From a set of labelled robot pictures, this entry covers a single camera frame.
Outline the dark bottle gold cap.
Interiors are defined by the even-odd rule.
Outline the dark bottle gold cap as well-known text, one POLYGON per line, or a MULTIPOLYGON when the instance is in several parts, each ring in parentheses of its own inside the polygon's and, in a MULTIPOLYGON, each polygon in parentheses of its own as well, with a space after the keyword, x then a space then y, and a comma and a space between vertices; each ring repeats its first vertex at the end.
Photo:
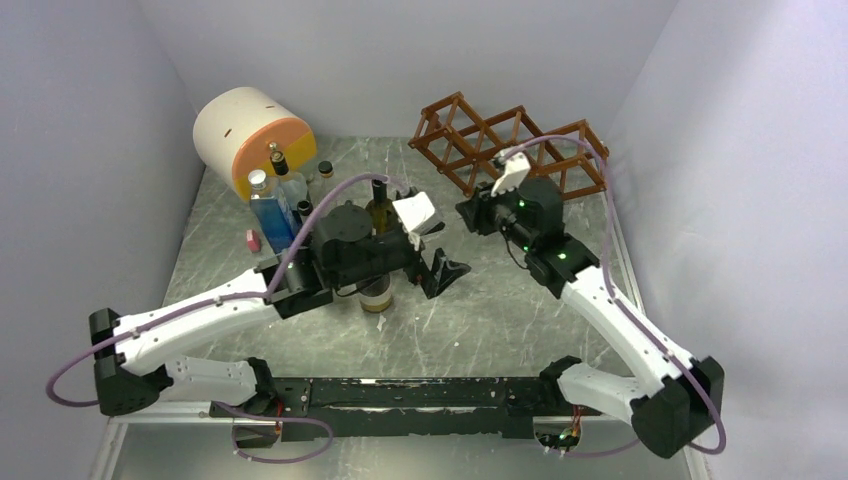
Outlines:
POLYGON ((393 296, 389 274, 358 282, 356 286, 359 304, 364 311, 380 313, 391 306, 393 296))

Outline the green wine bottle black cap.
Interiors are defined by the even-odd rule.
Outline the green wine bottle black cap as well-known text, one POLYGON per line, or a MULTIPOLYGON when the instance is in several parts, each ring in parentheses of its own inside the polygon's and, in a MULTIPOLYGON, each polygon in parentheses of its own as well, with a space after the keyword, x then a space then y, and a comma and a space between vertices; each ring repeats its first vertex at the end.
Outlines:
POLYGON ((371 188, 372 199, 366 204, 365 210, 371 218, 374 233, 381 235, 397 227, 397 216, 388 197, 386 183, 372 180, 371 188))

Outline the green wine bottle silver cap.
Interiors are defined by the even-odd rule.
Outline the green wine bottle silver cap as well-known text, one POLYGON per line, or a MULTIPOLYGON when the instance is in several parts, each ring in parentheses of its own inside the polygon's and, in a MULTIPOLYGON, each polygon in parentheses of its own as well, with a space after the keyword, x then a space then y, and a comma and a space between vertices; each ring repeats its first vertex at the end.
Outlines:
POLYGON ((302 226, 313 213, 313 204, 310 200, 300 200, 296 206, 295 217, 298 225, 302 226))

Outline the round clear glass bottle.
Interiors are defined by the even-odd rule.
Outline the round clear glass bottle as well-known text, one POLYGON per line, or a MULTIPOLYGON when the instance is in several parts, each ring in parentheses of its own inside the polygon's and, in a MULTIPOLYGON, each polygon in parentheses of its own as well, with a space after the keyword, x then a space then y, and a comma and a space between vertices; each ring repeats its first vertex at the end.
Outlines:
POLYGON ((330 161, 324 160, 318 164, 317 188, 318 192, 325 196, 336 185, 334 166, 330 161))

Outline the blue glass bottle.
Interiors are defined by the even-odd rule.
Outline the blue glass bottle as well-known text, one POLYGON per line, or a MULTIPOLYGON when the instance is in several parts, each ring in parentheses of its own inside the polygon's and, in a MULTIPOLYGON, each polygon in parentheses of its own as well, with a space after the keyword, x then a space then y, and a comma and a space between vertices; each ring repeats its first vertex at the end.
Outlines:
POLYGON ((249 206, 262 233, 275 254, 282 253, 294 242, 300 226, 276 176, 256 169, 248 174, 251 187, 249 206))

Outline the square clear whisky bottle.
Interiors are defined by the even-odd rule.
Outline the square clear whisky bottle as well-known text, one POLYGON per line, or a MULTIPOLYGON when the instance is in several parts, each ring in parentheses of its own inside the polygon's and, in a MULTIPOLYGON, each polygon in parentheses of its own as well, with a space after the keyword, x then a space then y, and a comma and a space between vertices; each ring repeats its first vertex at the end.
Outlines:
POLYGON ((300 202, 310 200, 306 178, 289 167, 282 151, 272 150, 270 162, 277 176, 279 188, 291 210, 296 210, 300 202))

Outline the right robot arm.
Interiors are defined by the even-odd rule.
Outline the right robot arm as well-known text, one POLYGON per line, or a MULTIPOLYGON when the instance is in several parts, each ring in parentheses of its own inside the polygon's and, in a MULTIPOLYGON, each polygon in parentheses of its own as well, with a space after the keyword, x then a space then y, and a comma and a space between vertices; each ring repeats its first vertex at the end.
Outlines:
POLYGON ((539 389, 548 412, 562 414, 576 404, 609 415, 665 459, 720 425, 721 364, 697 359, 633 305, 592 250, 567 233, 552 181, 531 178, 506 193, 484 184, 456 210, 470 232, 499 234, 520 248, 531 277, 588 320, 631 372, 618 376, 580 360, 551 366, 553 378, 539 389))

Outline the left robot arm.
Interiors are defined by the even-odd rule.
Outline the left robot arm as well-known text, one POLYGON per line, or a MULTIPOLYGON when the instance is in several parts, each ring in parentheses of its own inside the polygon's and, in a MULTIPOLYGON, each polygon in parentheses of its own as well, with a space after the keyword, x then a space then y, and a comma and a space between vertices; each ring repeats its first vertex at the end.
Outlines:
POLYGON ((366 210, 346 203, 317 219, 306 246, 288 265, 281 256, 269 258, 212 290, 151 312, 95 311, 89 317, 92 343, 117 340, 94 355, 100 412, 115 417, 157 401, 209 400, 241 406, 254 416, 268 413, 277 388, 266 362, 218 362, 191 358, 187 351, 328 305, 336 290, 366 286, 396 270, 404 271, 428 298, 471 270, 449 260, 442 249, 427 264, 422 249, 401 226, 374 233, 366 210))

